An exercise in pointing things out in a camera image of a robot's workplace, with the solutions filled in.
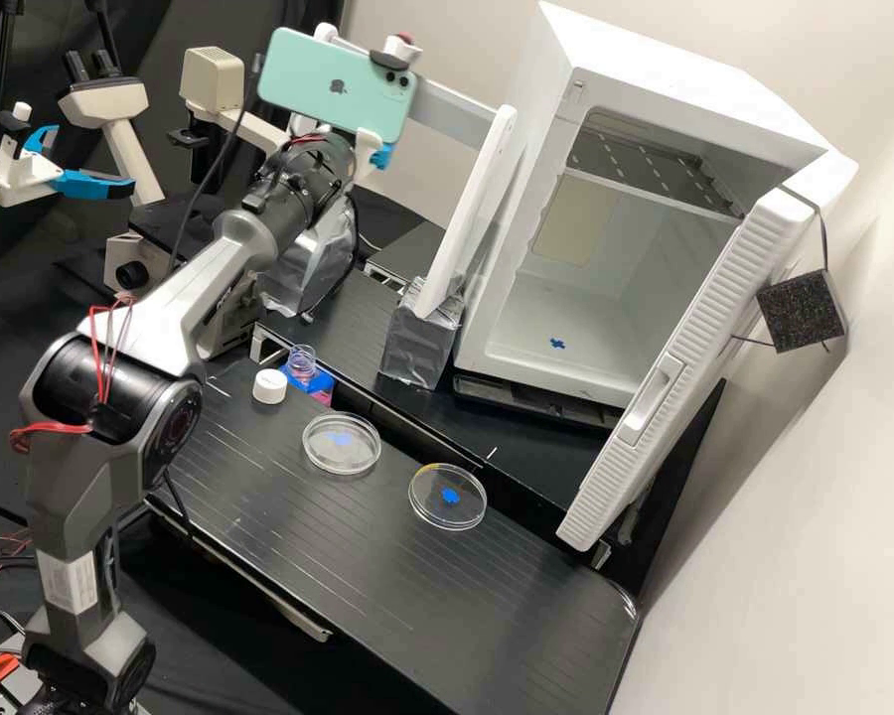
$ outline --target gray robotic arm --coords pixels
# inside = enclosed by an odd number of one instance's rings
[[[45,683],[22,712],[134,712],[155,658],[116,592],[115,523],[140,503],[185,444],[202,408],[200,329],[246,270],[263,270],[350,188],[355,157],[341,137],[285,146],[241,207],[220,214],[216,239],[132,307],[85,319],[54,343],[20,395],[25,419],[86,425],[35,431],[25,485],[44,606],[23,656]],[[96,330],[90,321],[96,320]],[[119,362],[100,399],[89,337],[116,337]]]

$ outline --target white box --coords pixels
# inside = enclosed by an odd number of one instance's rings
[[[625,407],[558,533],[649,479],[814,211],[856,171],[744,71],[539,3],[507,102],[520,156],[468,273],[455,364]]]

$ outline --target blue stain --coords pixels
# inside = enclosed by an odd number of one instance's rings
[[[451,489],[450,487],[441,488],[440,497],[444,500],[444,503],[460,503],[460,495],[457,494],[457,490]]]
[[[339,447],[347,447],[351,444],[351,435],[347,432],[329,432],[328,436]]]

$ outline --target smartphone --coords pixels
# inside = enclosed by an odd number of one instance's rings
[[[288,28],[271,35],[258,96],[271,104],[382,141],[400,138],[417,77]]]

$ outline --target petri dish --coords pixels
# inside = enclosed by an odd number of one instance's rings
[[[301,437],[308,459],[336,475],[370,469],[380,457],[380,435],[358,415],[329,412],[315,417]]]
[[[407,490],[410,505],[428,523],[448,531],[473,528],[487,513],[487,492],[470,472],[451,464],[421,467]]]

